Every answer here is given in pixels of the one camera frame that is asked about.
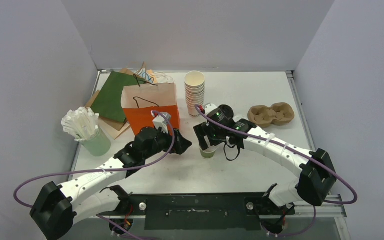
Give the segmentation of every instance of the paper bag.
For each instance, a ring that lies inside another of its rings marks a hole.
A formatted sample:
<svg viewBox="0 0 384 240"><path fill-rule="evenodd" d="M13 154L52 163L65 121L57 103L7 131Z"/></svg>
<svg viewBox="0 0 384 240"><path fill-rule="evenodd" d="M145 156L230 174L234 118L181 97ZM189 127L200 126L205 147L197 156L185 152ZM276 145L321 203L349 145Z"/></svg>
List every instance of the paper bag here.
<svg viewBox="0 0 384 240"><path fill-rule="evenodd" d="M174 83L125 86L121 94L121 107L135 135L144 127L154 127L152 110L169 113L173 128L180 128L176 84Z"/></svg>

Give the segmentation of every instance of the gray wall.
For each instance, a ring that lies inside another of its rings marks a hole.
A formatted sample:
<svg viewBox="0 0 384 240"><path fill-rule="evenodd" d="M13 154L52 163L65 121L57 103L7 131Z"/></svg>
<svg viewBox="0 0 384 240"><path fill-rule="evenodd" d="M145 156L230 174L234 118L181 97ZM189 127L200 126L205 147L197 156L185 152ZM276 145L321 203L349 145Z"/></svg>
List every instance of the gray wall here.
<svg viewBox="0 0 384 240"><path fill-rule="evenodd" d="M359 193L352 239L384 239L384 1L336 0L295 78L316 146Z"/></svg>
<svg viewBox="0 0 384 240"><path fill-rule="evenodd" d="M41 174L67 171L75 141L61 118L83 105L96 68L60 0L0 0L0 240L42 239L13 191ZM26 186L32 204L46 179Z"/></svg>
<svg viewBox="0 0 384 240"><path fill-rule="evenodd" d="M99 69L276 71L298 66L334 0L62 2Z"/></svg>

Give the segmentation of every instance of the bolt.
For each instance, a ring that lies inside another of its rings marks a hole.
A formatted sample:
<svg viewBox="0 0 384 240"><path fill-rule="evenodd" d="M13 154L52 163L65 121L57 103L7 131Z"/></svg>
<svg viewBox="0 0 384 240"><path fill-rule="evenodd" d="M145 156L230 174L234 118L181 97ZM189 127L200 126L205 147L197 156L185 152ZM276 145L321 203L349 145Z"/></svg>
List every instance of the bolt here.
<svg viewBox="0 0 384 240"><path fill-rule="evenodd" d="M246 209L248 209L248 210L253 210L253 209L254 209L254 203L252 203L252 202L248 202L248 203L246 204Z"/></svg>
<svg viewBox="0 0 384 240"><path fill-rule="evenodd" d="M144 202L139 203L139 209L145 211L145 209L147 209L147 204Z"/></svg>

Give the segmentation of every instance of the stack of paper cups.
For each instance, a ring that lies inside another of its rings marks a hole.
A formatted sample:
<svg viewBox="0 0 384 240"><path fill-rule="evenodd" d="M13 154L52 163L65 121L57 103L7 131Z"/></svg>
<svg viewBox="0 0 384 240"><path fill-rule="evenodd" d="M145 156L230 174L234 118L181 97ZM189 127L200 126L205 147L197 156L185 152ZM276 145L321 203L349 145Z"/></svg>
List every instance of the stack of paper cups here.
<svg viewBox="0 0 384 240"><path fill-rule="evenodd" d="M186 104L189 115L192 118L200 114L195 109L195 105L204 104L205 95L205 76L200 71L190 71L184 77L184 90L186 94Z"/></svg>

